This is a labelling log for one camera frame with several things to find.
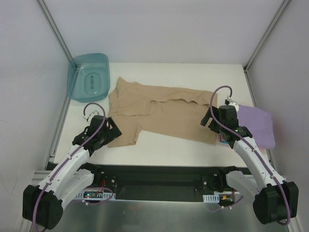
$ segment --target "beige shirt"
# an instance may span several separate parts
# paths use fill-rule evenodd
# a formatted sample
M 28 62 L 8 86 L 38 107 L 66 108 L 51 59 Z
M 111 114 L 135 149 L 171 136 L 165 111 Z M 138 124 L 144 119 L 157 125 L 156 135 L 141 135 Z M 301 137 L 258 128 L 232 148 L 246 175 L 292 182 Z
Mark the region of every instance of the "beige shirt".
M 215 144 L 216 134 L 208 124 L 200 125 L 211 95 L 209 91 L 129 83 L 120 77 L 109 95 L 108 116 L 122 135 L 108 147 L 135 145 L 142 130 Z M 213 105 L 217 105 L 217 95 Z

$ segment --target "wire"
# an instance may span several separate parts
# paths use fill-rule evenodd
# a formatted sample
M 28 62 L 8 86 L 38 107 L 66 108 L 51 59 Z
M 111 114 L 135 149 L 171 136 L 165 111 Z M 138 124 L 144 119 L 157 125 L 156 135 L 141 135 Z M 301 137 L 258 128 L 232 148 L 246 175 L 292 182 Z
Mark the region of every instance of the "wire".
M 233 193 L 231 195 L 228 195 L 226 197 L 231 197 L 231 196 L 233 196 L 233 199 L 235 199 L 235 189 L 233 189 Z
M 36 217 L 37 217 L 37 212 L 38 212 L 38 207 L 39 207 L 39 202 L 45 192 L 45 190 L 47 189 L 48 185 L 50 185 L 50 183 L 53 181 L 54 177 L 60 172 L 60 170 L 63 168 L 63 166 L 76 154 L 76 152 L 81 149 L 86 143 L 88 143 L 100 130 L 101 128 L 103 127 L 104 125 L 104 122 L 106 120 L 106 114 L 105 114 L 105 110 L 104 108 L 98 104 L 98 103 L 95 103 L 95 102 L 91 102 L 91 103 L 88 103 L 85 107 L 84 107 L 84 110 L 83 110 L 83 114 L 84 116 L 86 115 L 85 111 L 86 111 L 86 108 L 89 106 L 89 105 L 97 105 L 98 107 L 101 108 L 101 110 L 103 111 L 103 120 L 100 124 L 100 126 L 98 127 L 98 129 L 86 140 L 84 141 L 78 148 L 76 148 L 65 160 L 64 162 L 57 168 L 57 170 L 55 171 L 55 173 L 50 177 L 49 181 L 45 184 L 45 186 L 43 187 L 43 189 L 41 190 L 38 198 L 37 198 L 37 201 L 34 205 L 34 210 L 33 210 L 33 217 L 32 217 L 32 224 L 33 224 L 33 227 L 34 227 L 34 230 L 35 232 L 40 232 L 38 230 L 38 227 L 37 227 L 37 224 L 36 224 Z
M 113 191 L 112 191 L 111 189 L 109 189 L 109 188 L 104 188 L 104 190 L 107 190 L 108 192 L 111 193 L 111 195 L 110 195 L 107 199 L 105 199 L 105 200 L 103 200 L 103 201 L 100 201 L 100 202 L 98 202 L 98 203 L 90 203 L 90 202 L 88 202 L 88 205 L 103 204 L 103 203 L 107 202 L 108 200 L 110 200 L 110 199 L 113 197 L 114 193 L 113 193 Z
M 105 180 L 103 180 L 101 183 L 102 183 L 102 188 L 101 188 L 101 189 L 99 189 L 97 193 L 102 193 L 102 192 L 103 192 L 103 190 L 104 190 Z
M 267 164 L 265 163 L 264 159 L 260 156 L 260 154 L 255 150 L 255 148 L 246 140 L 244 139 L 241 135 L 237 134 L 235 131 L 231 130 L 230 128 L 226 127 L 225 125 L 223 125 L 222 123 L 220 123 L 215 115 L 213 114 L 213 110 L 212 110 L 212 102 L 213 102 L 213 98 L 215 96 L 215 94 L 222 88 L 228 88 L 230 89 L 230 97 L 232 97 L 232 88 L 230 86 L 220 86 L 218 87 L 212 94 L 211 96 L 211 102 L 210 102 L 210 109 L 211 109 L 211 116 L 213 118 L 213 120 L 215 120 L 215 122 L 221 126 L 222 128 L 224 128 L 225 130 L 231 132 L 232 134 L 234 134 L 235 136 L 239 137 L 252 151 L 254 151 L 254 153 L 256 154 L 256 156 L 259 158 L 259 160 L 261 161 L 262 165 L 265 167 L 265 169 L 267 170 L 267 172 L 271 175 L 271 177 L 273 178 L 273 180 L 276 182 L 276 184 L 278 185 L 279 189 L 280 189 L 280 192 L 283 196 L 283 200 L 284 200 L 284 204 L 285 204 L 285 208 L 286 208 L 286 212 L 287 212 L 287 219 L 286 219 L 286 222 L 285 223 L 282 223 L 282 222 L 278 222 L 279 224 L 281 225 L 288 225 L 290 223 L 290 220 L 291 220 L 291 212 L 290 212 L 290 207 L 289 207 L 289 204 L 288 204 L 288 200 L 286 198 L 286 195 L 284 193 L 284 190 L 279 182 L 279 180 L 273 176 L 273 172 L 271 171 L 271 169 L 267 166 Z

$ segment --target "white wall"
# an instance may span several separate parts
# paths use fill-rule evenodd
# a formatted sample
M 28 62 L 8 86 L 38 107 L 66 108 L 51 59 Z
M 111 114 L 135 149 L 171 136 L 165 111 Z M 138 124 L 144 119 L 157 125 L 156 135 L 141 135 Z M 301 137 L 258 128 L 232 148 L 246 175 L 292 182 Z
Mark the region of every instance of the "white wall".
M 298 185 L 298 212 L 309 230 L 309 1 L 291 2 L 250 69 L 257 104 L 274 120 L 275 166 Z
M 9 232 L 43 168 L 69 63 L 35 0 L 1 1 L 0 34 L 0 231 Z
M 282 0 L 46 0 L 73 57 L 245 65 Z

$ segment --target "small white object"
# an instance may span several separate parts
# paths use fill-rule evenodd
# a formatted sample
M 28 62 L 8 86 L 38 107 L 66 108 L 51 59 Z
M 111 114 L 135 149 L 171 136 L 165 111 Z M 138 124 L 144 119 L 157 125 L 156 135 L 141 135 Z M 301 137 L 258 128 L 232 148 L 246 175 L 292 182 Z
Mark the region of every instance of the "small white object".
M 238 111 L 239 111 L 239 105 L 238 105 L 238 103 L 237 103 L 237 102 L 235 102 L 235 101 L 230 101 L 229 105 L 234 106 L 234 107 L 235 107 L 235 109 L 236 109 L 236 112 L 238 112 Z
M 220 202 L 220 196 L 218 194 L 203 195 L 203 201 L 204 201 L 204 203 L 219 203 Z
M 96 114 L 97 114 L 97 115 L 100 115 L 100 113 L 99 113 L 97 110 L 95 110 L 95 111 L 91 112 L 90 114 L 83 116 L 83 118 L 84 118 L 86 121 L 88 121 L 89 118 L 90 118 L 92 115 L 96 115 Z
M 84 198 L 84 194 L 87 192 L 95 192 L 97 191 L 97 189 L 91 190 L 91 189 L 87 189 L 87 190 L 83 190 L 81 191 L 77 196 L 75 196 L 74 200 L 82 200 L 83 202 L 85 201 Z M 87 198 L 87 201 L 103 201 L 108 199 L 111 196 L 110 192 L 105 192 L 105 193 L 98 193 L 97 197 L 98 198 Z M 116 194 L 113 193 L 112 197 L 109 199 L 110 200 L 116 200 Z

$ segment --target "teal plastic tub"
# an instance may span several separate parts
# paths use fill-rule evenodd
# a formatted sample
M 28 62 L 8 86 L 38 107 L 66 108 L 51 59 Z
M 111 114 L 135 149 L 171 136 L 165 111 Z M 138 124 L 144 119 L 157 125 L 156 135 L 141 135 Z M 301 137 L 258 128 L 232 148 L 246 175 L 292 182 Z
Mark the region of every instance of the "teal plastic tub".
M 107 97 L 110 90 L 108 58 L 101 53 L 74 58 L 68 71 L 68 97 L 79 102 L 96 102 Z

